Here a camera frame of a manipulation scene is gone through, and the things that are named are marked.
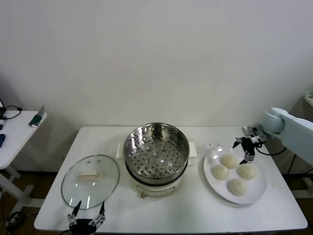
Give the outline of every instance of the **floor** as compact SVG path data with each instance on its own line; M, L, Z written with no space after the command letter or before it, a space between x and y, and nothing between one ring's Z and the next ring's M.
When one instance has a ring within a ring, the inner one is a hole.
M5 177L9 177L9 175L4 172L0 171ZM22 172L22 178L19 180L15 180L14 183L17 187L21 190L24 190L25 187L29 184L35 184L35 189L31 194L31 197L35 198L45 198L48 194L50 186L52 185L56 173L35 173L35 172ZM306 186L301 179L289 179L288 185L291 189L299 190L305 189ZM304 215L306 216L307 220L313 224L313 199L298 199L297 200L299 206L301 207ZM16 203L16 199L14 199L8 193L4 194L4 216L7 218L11 210L13 209ZM36 212L38 209L36 208L24 208L23 212L25 215L30 215L26 218L24 224L15 231L16 235L57 235L57 232L45 232L45 231L38 231L34 228L34 221L36 219ZM5 227L4 224L0 224L0 235L5 234ZM276 233L277 235L313 235L313 229L308 227L305 230L301 231L286 231L286 232L279 232Z

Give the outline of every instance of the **small white table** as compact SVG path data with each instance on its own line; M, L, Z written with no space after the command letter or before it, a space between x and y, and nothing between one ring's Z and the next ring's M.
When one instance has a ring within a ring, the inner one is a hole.
M69 150L55 181L35 220L39 230L68 229L67 214L72 208L61 196L62 179L78 160L93 154L114 157L135 127L83 127ZM241 127L179 127L196 144L198 163L188 166L182 185L172 194L142 199L136 191L125 164L119 162L119 184L105 202L106 221L99 233L247 233L304 229L307 221L273 159L256 154L255 163L264 171L267 189L252 205L238 205L221 198L203 173L203 158L219 143L232 147L243 136ZM100 207L80 210L78 218L94 218Z
M18 111L6 111L7 117L13 117ZM22 207L40 207L43 203L43 199L29 198L34 185L28 185L25 191L21 191L16 187L12 181L15 178L20 178L21 175L10 164L15 159L20 150L24 147L31 136L40 127L29 127L28 124L32 118L37 114L37 111L22 111L20 115L14 119L6 120L3 129L0 130L0 134L5 134L5 141L0 148L0 169L5 169L12 176L10 179L6 179L0 174L0 185L2 188L14 196L18 202L12 210L13 212L20 211ZM41 120L41 123L45 120L47 114L45 114Z

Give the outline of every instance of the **stainless steel steamer basket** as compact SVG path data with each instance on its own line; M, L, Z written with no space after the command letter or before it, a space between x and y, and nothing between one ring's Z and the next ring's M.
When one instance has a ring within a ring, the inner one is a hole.
M135 129L124 143L127 170L136 180L162 186L178 179L188 163L189 144L176 127L149 123Z

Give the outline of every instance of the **cable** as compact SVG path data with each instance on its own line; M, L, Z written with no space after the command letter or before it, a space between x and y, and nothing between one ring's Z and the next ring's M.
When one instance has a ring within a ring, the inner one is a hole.
M70 231L69 229L68 230L64 230L63 232L60 233L60 235L65 234L65 233L67 233L69 231Z
M1 194L2 194L2 218L3 218L3 221L5 223L6 219L4 218L4 193L3 193L2 188L0 188L0 190L1 190Z
M313 168L311 170L313 170ZM308 174L311 170L308 170L307 172L305 172L305 174Z
M308 222L308 226L311 228L311 229L313 229L313 225L312 225L312 223L307 219L307 222Z
M32 213L32 214L26 215L25 218L31 217L31 216L33 216L33 215L38 215L38 212L35 212L35 213Z
M24 221L24 213L17 211L10 214L10 216L7 218L5 227L9 232L14 233L16 229L20 228L23 225Z
M289 167L289 170L288 170L288 173L287 173L288 175L289 175L289 173L290 173L290 171L291 171L291 168L292 168L292 165L293 165L293 162L294 162L296 156L297 156L297 155L295 154L294 157L293 157L293 159L292 159L292 162L291 162L291 164L290 164L290 167Z
M268 153L263 153L259 150L259 148L256 147L256 151L258 151L259 153L263 154L263 155L266 155L266 156L276 156L276 155L279 155L279 154L282 154L287 148L285 147L282 151L278 152L278 153L274 153L274 154L268 154Z
M5 116L2 116L4 120L9 120L9 119L16 118L18 115L20 115L20 114L21 114L21 112L22 112L22 110L23 110L22 108L17 107L17 106L15 106L15 105L9 105L9 106L6 106L6 107L5 107L5 109L7 109L7 108L9 108L9 107L14 107L14 108L16 108L16 109L19 111L19 113L18 113L18 114L16 114L15 116L13 116L13 117L5 117Z

